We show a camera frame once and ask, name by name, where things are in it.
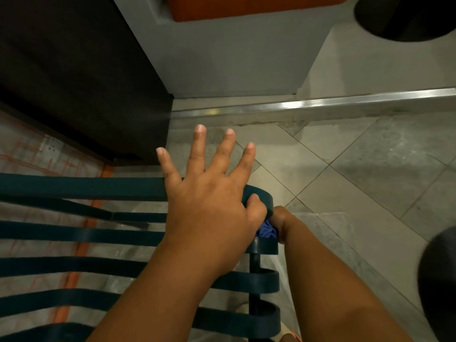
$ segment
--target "person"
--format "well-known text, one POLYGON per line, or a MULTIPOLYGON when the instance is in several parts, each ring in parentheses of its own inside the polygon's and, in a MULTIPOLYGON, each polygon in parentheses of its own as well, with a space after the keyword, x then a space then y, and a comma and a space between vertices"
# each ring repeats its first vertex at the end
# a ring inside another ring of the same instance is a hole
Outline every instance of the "person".
MULTIPOLYGON (((195 128, 185 179, 157 149, 168 217, 163 241, 136 281, 94 329, 88 342, 184 342, 197 307, 219 276, 240 260, 266 216, 255 194, 244 207, 255 145, 226 175, 235 133, 228 129, 206 170, 206 128, 195 128)), ((290 290, 303 341, 411 342, 372 291, 284 207, 270 222, 285 244, 290 290)), ((281 342, 296 342, 285 334, 281 342)))

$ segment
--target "orange cushion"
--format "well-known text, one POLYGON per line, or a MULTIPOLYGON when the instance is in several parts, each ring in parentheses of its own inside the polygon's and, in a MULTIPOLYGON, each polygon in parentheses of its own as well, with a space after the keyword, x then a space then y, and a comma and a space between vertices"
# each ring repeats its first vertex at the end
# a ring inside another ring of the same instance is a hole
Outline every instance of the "orange cushion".
POLYGON ((175 21, 191 21, 337 5, 346 0, 168 0, 175 21))

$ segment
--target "purple cleaning rag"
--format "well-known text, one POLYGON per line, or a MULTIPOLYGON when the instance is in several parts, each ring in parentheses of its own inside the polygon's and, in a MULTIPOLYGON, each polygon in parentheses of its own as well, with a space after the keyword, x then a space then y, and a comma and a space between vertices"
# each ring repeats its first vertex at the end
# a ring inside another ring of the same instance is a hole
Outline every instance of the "purple cleaning rag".
POLYGON ((260 228, 257 230, 255 236, 260 238, 275 238, 277 239, 277 229, 268 221, 264 221, 260 228))

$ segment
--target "person's left hand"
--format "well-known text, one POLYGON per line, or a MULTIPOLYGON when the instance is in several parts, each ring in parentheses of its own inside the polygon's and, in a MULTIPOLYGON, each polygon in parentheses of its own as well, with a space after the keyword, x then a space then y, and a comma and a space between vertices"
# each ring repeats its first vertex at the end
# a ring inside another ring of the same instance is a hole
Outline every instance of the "person's left hand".
POLYGON ((253 143, 246 146, 237 167, 226 175, 235 139, 234 131, 228 129, 206 170, 206 128, 198 125, 184 180, 169 153, 157 149, 169 202, 162 243, 187 250, 216 277, 236 266, 266 217, 266 207, 256 194, 249 197, 247 208, 241 202, 255 159, 253 143))

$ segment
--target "dark green chair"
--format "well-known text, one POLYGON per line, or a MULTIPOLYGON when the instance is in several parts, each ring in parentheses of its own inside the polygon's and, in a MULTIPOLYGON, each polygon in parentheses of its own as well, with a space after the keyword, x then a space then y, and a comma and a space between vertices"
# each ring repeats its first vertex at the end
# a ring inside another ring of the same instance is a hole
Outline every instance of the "dark green chair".
MULTIPOLYGON (((272 214, 272 197, 256 187, 246 186, 242 197, 256 193, 272 214)), ((66 178, 0 174, 0 201, 28 207, 86 216, 143 228, 148 223, 164 223, 166 213, 111 212, 66 199, 166 201, 161 178, 66 178)), ((110 230, 0 221, 0 239, 101 242, 157 246, 162 232, 110 230)), ((249 293, 249 314, 200 307, 193 327, 270 341, 280 331, 280 310, 260 299, 261 294, 279 291, 279 274, 260 267, 261 254, 277 254, 277 240, 256 237, 245 253, 250 254, 250 272, 219 277, 212 288, 249 293)), ((58 272, 89 272, 137 277, 146 263, 95 257, 0 258, 0 278, 58 272)), ((119 294, 89 289, 57 289, 0 298, 0 317, 59 306, 81 306, 109 310, 119 294)), ((78 323, 57 323, 0 337, 0 342, 82 342, 93 327, 78 323)))

